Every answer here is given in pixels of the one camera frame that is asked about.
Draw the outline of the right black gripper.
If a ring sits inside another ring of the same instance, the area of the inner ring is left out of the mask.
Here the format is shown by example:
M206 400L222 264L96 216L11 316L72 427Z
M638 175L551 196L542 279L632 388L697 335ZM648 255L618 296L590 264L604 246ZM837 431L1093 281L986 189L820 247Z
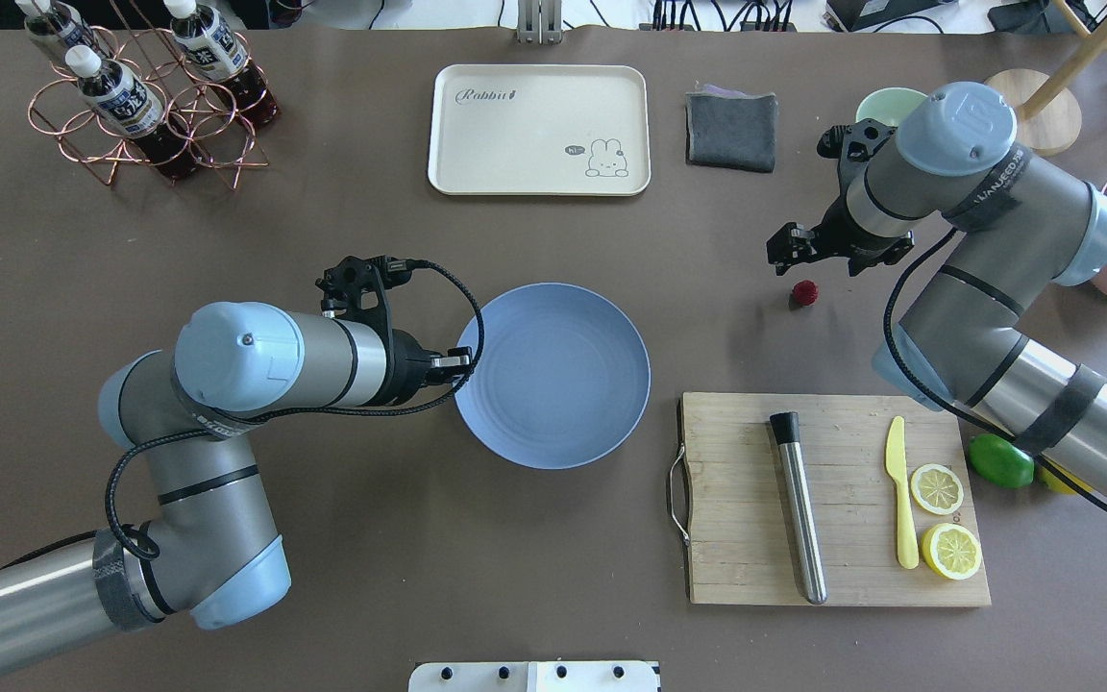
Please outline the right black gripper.
M878 264L900 262L914 245L911 233L887 237L865 231L849 214L847 200L838 197L813 231L800 223L783 224L766 241L766 260L777 275L785 275L796 264L844 258L855 277Z

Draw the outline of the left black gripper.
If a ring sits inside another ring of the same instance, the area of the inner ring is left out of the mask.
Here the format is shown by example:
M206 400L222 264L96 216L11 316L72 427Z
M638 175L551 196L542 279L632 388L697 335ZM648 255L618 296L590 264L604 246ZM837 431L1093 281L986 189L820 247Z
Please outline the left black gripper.
M396 407L422 388L426 388L427 373L433 368L433 384L452 384L461 376L470 376L474 371L474 354L470 349L451 349L447 354L421 347L416 337L392 330L391 374L383 386L383 403Z

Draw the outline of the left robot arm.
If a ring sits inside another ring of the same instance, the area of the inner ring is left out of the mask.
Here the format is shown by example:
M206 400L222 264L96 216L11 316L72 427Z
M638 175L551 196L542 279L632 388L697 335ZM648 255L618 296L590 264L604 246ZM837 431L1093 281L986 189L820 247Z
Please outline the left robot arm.
M479 357L421 347L384 306L201 307L172 351L102 386L102 428L123 448L105 527L0 569L0 676L172 614L215 630L276 605L291 578L250 430L294 413L404 415L421 388L459 386Z

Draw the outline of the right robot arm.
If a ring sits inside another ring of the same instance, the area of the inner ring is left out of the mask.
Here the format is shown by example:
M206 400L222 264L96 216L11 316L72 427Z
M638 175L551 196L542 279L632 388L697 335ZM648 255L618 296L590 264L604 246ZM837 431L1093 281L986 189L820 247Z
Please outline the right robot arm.
M839 197L823 223L783 225L769 264L844 256L849 273L897 264L911 231L940 213L963 234L901 316L875 368L909 397L968 405L1107 496L1107 383L1020 333L1020 318L1047 285L1082 285L1107 264L1107 196L1016 140L1018 118L987 85L937 87L867 161L838 154ZM925 397L930 389L934 397Z

